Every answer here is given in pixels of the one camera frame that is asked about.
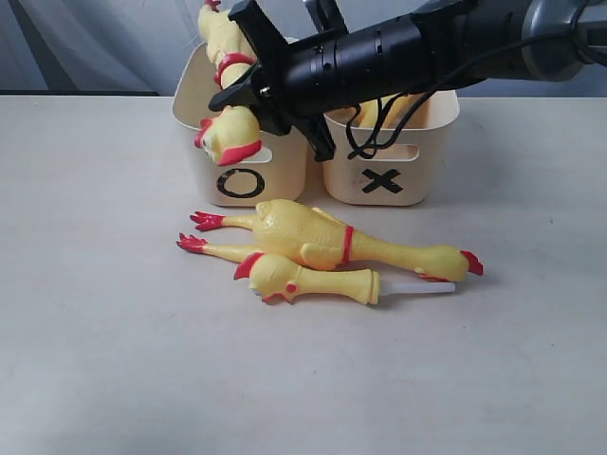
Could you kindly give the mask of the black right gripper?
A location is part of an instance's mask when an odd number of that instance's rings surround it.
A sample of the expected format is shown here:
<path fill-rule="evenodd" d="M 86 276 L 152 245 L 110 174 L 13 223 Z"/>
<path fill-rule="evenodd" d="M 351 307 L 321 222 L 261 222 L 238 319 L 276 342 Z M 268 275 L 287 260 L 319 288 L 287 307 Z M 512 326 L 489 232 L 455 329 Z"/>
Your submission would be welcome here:
<path fill-rule="evenodd" d="M 308 1 L 316 34 L 290 43 L 255 1 L 235 4 L 229 14 L 257 62 L 212 96 L 208 108 L 245 106 L 264 132 L 284 136 L 297 129 L 319 161 L 336 145 L 325 113 L 368 100 L 420 89 L 427 81 L 425 17 L 400 15 L 349 31 L 334 1 Z"/>

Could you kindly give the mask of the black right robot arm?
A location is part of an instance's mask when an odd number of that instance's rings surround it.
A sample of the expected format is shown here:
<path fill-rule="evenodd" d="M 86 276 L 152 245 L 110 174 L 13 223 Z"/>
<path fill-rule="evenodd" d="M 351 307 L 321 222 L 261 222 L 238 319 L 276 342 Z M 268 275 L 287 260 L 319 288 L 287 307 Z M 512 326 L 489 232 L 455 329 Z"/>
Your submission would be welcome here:
<path fill-rule="evenodd" d="M 405 95 L 425 101 L 489 79 L 564 82 L 606 62 L 602 1 L 429 1 L 357 31 L 334 1 L 306 8 L 317 31 L 289 43 L 256 2 L 233 6 L 229 19 L 257 60 L 209 107 L 249 107 L 276 136 L 297 129 L 319 161 L 336 150 L 329 111 Z"/>

